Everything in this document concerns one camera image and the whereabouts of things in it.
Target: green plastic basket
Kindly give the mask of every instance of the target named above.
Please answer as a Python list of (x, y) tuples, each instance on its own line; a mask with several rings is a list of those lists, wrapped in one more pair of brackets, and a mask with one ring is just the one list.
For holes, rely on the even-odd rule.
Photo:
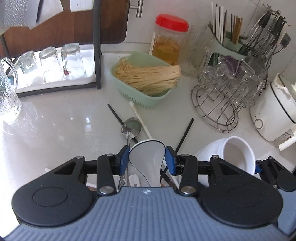
[[(121, 59), (126, 59), (132, 66), (135, 66), (135, 67), (169, 66), (169, 64), (164, 62), (163, 60), (156, 58), (147, 53), (133, 53)], [(117, 62), (111, 68), (110, 74), (113, 77), (113, 80), (116, 84), (117, 89), (124, 96), (128, 97), (130, 100), (134, 101), (135, 103), (145, 108), (150, 108), (155, 106), (159, 101), (161, 101), (171, 92), (171, 90), (169, 90), (163, 96), (159, 96), (159, 97), (152, 97), (152, 96), (145, 95), (144, 93), (136, 90), (130, 85), (127, 85), (126, 83), (122, 82), (121, 80), (119, 80), (114, 76), (118, 63), (119, 62)]]

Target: metal spoon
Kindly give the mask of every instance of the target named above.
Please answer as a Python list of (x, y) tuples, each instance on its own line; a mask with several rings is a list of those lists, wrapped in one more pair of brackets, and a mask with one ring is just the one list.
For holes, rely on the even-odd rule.
[[(133, 139), (140, 133), (141, 128), (142, 128), (141, 122), (135, 117), (129, 118), (123, 123), (121, 127), (121, 133), (128, 139), (127, 141), (128, 146), (130, 146), (131, 139)], [(127, 180), (128, 180), (127, 172), (128, 172), (128, 169), (126, 168), (125, 173), (121, 175), (119, 179), (118, 189), (120, 189), (120, 187), (122, 186), (127, 185)]]

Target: cabinet handle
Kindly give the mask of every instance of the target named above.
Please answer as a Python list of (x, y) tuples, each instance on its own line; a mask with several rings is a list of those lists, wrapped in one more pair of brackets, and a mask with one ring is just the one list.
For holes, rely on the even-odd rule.
[(138, 0), (138, 5), (130, 5), (130, 9), (137, 9), (137, 18), (142, 16), (143, 1), (144, 0)]

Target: white tray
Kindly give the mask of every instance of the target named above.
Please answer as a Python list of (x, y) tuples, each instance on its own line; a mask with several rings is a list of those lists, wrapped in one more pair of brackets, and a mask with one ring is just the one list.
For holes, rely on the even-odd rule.
[[(18, 73), (18, 85), (17, 85), (16, 92), (24, 93), (28, 91), (34, 91), (34, 90), (49, 89), (49, 88), (62, 87), (62, 86), (85, 85), (91, 82), (95, 82), (96, 78), (95, 78), (95, 71), (94, 71), (94, 46), (80, 45), (80, 51), (81, 51), (82, 61), (83, 61), (83, 65), (86, 73), (82, 78), (75, 79), (75, 80), (61, 79), (61, 80), (50, 82), (50, 83), (34, 84), (34, 85), (27, 86), (26, 78), (23, 75), (18, 62), (16, 62), (15, 67)], [(34, 53), (38, 64), (40, 64), (39, 52), (40, 51)], [(57, 52), (62, 64), (61, 47), (57, 48)]]

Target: glass pitcher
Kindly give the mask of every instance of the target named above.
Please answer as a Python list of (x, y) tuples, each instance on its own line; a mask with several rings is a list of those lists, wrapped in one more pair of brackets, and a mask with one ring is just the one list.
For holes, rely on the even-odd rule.
[[(11, 85), (4, 71), (2, 66), (3, 62), (8, 64), (13, 73), (13, 85)], [(7, 123), (10, 123), (16, 119), (22, 107), (22, 103), (15, 92), (16, 88), (17, 71), (15, 66), (9, 58), (3, 58), (0, 64), (0, 117)]]

